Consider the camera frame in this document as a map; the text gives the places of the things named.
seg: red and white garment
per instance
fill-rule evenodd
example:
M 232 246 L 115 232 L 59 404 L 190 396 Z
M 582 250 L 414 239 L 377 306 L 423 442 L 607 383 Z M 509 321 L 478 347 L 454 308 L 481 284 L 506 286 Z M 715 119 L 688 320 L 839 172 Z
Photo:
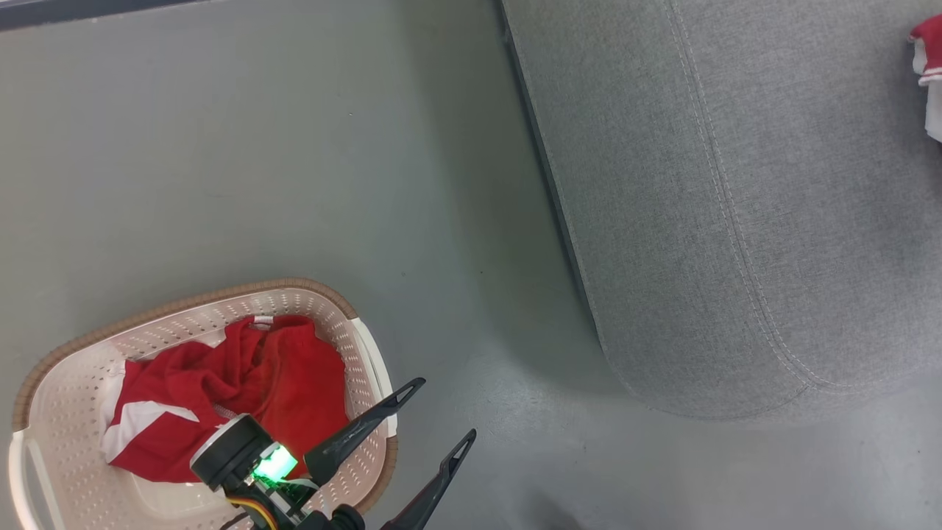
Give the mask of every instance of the red and white garment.
M 299 460 L 348 423 L 344 362 L 300 316 L 249 317 L 215 348 L 191 341 L 124 361 L 104 391 L 105 460 L 154 482 L 199 482 L 189 460 L 229 411 L 251 414 Z
M 942 141 L 942 15 L 916 26 L 909 41 L 916 46 L 913 70 L 921 75 L 919 85 L 929 88 L 926 131 Z

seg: floor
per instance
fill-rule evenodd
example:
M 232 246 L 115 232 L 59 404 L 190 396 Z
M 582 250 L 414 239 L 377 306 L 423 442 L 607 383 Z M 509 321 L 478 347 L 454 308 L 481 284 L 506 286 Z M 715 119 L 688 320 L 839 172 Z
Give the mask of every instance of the floor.
M 429 379 L 372 527 L 471 426 L 430 528 L 942 525 L 942 386 L 764 432 L 622 392 L 489 0 L 215 1 L 0 49 L 0 403 L 95 327 L 308 276 L 354 304 L 394 382 Z M 5 492 L 0 519 L 15 526 Z

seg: brown basket rim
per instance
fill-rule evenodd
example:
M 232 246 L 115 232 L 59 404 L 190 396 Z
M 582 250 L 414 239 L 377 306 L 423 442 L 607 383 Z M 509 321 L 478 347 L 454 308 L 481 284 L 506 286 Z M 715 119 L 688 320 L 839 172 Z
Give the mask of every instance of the brown basket rim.
M 315 292 L 331 302 L 334 302 L 348 320 L 357 318 L 356 310 L 353 309 L 350 302 L 341 296 L 339 292 L 308 278 L 292 277 L 254 282 L 169 302 L 163 306 L 128 317 L 122 321 L 91 331 L 77 339 L 70 340 L 43 357 L 29 375 L 26 376 L 25 381 L 20 386 L 20 391 L 17 393 L 16 400 L 13 402 L 13 432 L 22 431 L 29 426 L 29 408 L 33 404 L 33 397 L 36 395 L 36 390 L 39 388 L 42 378 L 62 359 L 92 344 L 106 340 L 109 337 L 119 335 L 140 325 L 162 319 L 180 311 L 212 304 L 228 298 L 236 298 L 246 294 L 255 294 L 256 292 L 278 289 L 302 289 Z M 364 500 L 356 506 L 358 510 L 365 512 L 379 500 L 386 486 L 389 485 L 389 481 L 392 479 L 393 470 L 396 468 L 397 455 L 398 440 L 393 436 L 386 439 L 386 458 L 382 463 L 380 477 Z

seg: gray sofa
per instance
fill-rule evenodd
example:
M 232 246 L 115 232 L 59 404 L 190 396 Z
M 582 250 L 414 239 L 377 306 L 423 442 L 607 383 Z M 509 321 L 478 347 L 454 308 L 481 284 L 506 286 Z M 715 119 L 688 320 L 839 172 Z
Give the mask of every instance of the gray sofa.
M 505 0 L 598 335 L 650 407 L 807 422 L 942 366 L 939 0 Z

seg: laundry basket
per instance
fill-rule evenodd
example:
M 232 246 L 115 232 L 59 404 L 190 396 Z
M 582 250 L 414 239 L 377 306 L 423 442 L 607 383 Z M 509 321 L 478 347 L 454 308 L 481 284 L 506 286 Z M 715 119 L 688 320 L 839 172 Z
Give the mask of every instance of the laundry basket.
M 351 418 L 392 393 L 380 351 L 336 291 L 299 278 L 189 298 L 89 333 L 56 348 L 26 378 L 13 411 L 9 485 L 20 524 L 42 529 L 26 483 L 33 462 L 56 530 L 217 530 L 238 510 L 203 484 L 156 484 L 105 463 L 99 451 L 101 389 L 127 359 L 148 358 L 188 340 L 216 345 L 226 324 L 249 315 L 297 314 L 317 324 L 346 364 Z M 340 504 L 369 509 L 392 478 L 396 417 L 387 419 L 308 502 L 330 514 Z M 248 520 L 235 529 L 249 528 Z

